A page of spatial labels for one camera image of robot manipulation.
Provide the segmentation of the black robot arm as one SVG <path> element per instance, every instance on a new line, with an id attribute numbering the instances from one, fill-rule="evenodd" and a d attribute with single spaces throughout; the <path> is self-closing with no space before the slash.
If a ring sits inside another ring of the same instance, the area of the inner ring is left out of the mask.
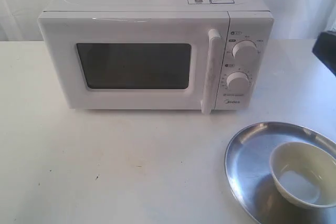
<path id="1" fill-rule="evenodd" d="M 336 76 L 336 33 L 323 31 L 314 43 L 312 53 Z"/>

